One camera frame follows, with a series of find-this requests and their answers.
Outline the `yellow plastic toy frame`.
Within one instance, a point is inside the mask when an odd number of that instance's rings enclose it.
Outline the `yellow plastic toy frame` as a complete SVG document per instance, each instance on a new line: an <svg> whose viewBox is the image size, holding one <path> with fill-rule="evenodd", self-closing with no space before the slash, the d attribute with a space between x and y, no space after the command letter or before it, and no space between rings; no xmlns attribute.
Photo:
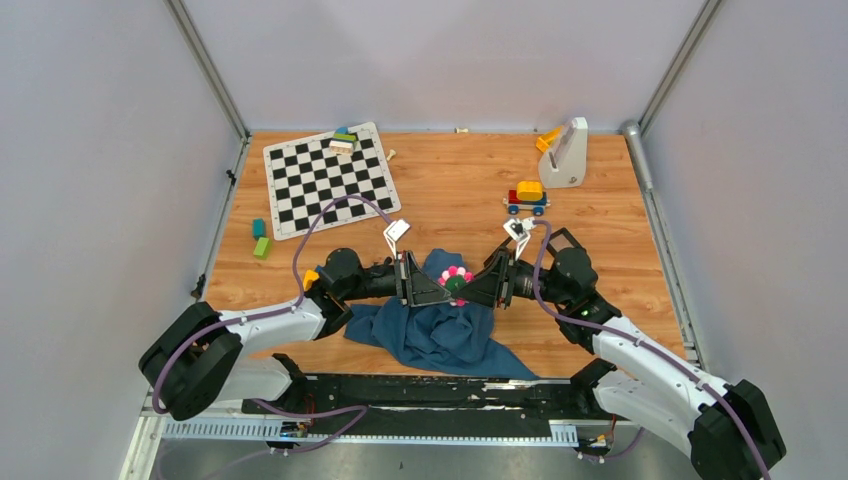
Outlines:
<svg viewBox="0 0 848 480"><path fill-rule="evenodd" d="M308 269L302 276L302 287L308 291L312 285L320 279L320 274L313 269Z"/></svg>

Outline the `green toy block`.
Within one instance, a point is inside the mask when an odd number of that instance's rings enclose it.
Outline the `green toy block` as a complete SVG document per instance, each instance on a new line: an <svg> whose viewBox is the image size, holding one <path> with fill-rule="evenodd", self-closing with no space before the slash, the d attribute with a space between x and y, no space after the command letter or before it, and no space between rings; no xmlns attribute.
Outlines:
<svg viewBox="0 0 848 480"><path fill-rule="evenodd" d="M265 260L270 254L272 241L268 237L259 237L253 250L253 256L256 259Z"/></svg>

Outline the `orange toy piece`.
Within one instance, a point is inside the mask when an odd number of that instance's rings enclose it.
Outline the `orange toy piece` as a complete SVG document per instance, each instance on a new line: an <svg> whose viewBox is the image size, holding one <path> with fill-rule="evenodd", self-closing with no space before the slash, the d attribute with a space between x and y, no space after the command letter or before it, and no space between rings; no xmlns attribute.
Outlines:
<svg viewBox="0 0 848 480"><path fill-rule="evenodd" d="M550 147L561 137L564 126L560 125L537 137L535 147L541 153L547 152Z"/></svg>

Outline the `grey wedge stand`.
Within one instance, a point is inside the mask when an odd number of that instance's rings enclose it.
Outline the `grey wedge stand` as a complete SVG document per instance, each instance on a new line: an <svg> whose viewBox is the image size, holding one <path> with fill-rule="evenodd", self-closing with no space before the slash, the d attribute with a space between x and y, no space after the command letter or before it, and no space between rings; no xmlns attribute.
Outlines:
<svg viewBox="0 0 848 480"><path fill-rule="evenodd" d="M545 189L579 187L586 176L587 120L574 117L563 126L561 137L542 153L538 163L539 180Z"/></svg>

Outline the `black white chessboard mat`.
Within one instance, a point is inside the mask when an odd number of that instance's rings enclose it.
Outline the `black white chessboard mat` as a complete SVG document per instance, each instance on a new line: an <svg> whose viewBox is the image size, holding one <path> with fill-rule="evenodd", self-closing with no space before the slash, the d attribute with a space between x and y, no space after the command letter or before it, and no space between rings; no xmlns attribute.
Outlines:
<svg viewBox="0 0 848 480"><path fill-rule="evenodd" d="M361 123L347 132L356 138L349 155L331 149L332 132L263 149L276 241L304 235L313 222L321 231L378 215L348 195L366 198L386 214L402 208L376 124Z"/></svg>

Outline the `blue cloth garment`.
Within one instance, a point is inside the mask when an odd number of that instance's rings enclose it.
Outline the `blue cloth garment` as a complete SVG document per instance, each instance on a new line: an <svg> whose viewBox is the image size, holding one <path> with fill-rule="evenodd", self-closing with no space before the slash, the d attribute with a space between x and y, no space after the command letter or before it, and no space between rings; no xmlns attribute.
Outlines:
<svg viewBox="0 0 848 480"><path fill-rule="evenodd" d="M399 363L451 375L536 380L508 347L495 341L494 311L468 303L408 307L396 297L382 305L353 304L344 337L385 349Z"/></svg>

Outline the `black square frame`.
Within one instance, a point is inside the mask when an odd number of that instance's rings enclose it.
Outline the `black square frame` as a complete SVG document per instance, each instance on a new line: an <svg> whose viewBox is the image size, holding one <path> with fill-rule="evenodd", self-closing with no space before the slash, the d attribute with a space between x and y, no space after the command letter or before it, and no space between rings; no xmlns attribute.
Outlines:
<svg viewBox="0 0 848 480"><path fill-rule="evenodd" d="M545 247L547 252L552 256L556 256L561 250L570 248L582 249L583 246L565 227L553 231Z"/></svg>

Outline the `stacked toy blocks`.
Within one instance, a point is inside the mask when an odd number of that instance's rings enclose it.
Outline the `stacked toy blocks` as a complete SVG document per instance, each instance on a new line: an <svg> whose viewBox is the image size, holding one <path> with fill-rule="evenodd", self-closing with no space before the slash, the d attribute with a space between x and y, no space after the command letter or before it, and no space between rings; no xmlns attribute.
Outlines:
<svg viewBox="0 0 848 480"><path fill-rule="evenodd" d="M350 156L355 150L358 137L347 127L336 129L329 141L329 150L337 155Z"/></svg>

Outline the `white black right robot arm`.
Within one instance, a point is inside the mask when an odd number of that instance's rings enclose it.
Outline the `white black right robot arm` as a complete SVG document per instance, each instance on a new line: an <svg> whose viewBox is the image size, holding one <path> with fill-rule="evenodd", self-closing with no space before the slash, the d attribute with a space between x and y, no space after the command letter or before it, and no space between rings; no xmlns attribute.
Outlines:
<svg viewBox="0 0 848 480"><path fill-rule="evenodd" d="M570 392L575 411L639 424L685 454L700 478L763 479L786 456L761 389L748 380L730 384L644 334L597 292L585 249L548 251L547 269L502 250L478 275L450 266L438 281L458 304L498 306L513 294L554 305L563 335L596 357Z"/></svg>

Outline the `teal toy block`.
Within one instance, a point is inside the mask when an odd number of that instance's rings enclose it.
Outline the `teal toy block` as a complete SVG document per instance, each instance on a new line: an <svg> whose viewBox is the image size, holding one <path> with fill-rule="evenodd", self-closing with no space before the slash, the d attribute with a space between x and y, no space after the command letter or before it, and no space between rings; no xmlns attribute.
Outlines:
<svg viewBox="0 0 848 480"><path fill-rule="evenodd" d="M259 240L266 236L266 223L262 218L255 218L252 221L252 237L254 240Z"/></svg>

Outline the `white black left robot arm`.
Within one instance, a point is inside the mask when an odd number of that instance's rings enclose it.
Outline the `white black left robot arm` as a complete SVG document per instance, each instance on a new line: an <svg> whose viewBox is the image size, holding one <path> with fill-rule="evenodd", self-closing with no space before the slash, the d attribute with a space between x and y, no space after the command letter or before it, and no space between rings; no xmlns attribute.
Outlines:
<svg viewBox="0 0 848 480"><path fill-rule="evenodd" d="M142 355L139 370L153 389L154 411L177 421L234 399L269 400L293 413L305 403L306 386L284 361L255 359L255 353L335 334L352 318L352 300L450 303L446 284L427 276L409 252L364 267L354 250L339 248L305 276L299 296L288 302L230 311L206 301L189 305Z"/></svg>

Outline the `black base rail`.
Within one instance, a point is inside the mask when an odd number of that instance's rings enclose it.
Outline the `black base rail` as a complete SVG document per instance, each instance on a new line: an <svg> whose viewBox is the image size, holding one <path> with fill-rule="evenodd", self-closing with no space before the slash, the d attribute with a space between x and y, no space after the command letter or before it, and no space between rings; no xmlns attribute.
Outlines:
<svg viewBox="0 0 848 480"><path fill-rule="evenodd" d="M569 379L316 374L272 405L319 414L314 435L540 439L555 421L601 432L619 421Z"/></svg>

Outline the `toy car with yellow block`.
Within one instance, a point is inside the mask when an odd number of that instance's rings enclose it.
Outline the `toy car with yellow block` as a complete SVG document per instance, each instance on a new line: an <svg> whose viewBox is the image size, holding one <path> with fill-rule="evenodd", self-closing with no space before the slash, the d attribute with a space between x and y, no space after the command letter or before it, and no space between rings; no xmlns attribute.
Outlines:
<svg viewBox="0 0 848 480"><path fill-rule="evenodd" d="M510 189L503 199L507 214L517 216L521 211L530 211L534 216L543 215L550 207L547 192L539 181L520 181Z"/></svg>

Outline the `pink white flower brooch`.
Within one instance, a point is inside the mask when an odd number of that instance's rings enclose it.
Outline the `pink white flower brooch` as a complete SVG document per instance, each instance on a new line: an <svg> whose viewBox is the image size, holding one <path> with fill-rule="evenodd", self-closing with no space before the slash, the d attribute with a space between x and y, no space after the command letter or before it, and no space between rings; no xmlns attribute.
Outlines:
<svg viewBox="0 0 848 480"><path fill-rule="evenodd" d="M474 274L464 266L449 266L443 270L438 283L446 290L456 293L474 279Z"/></svg>

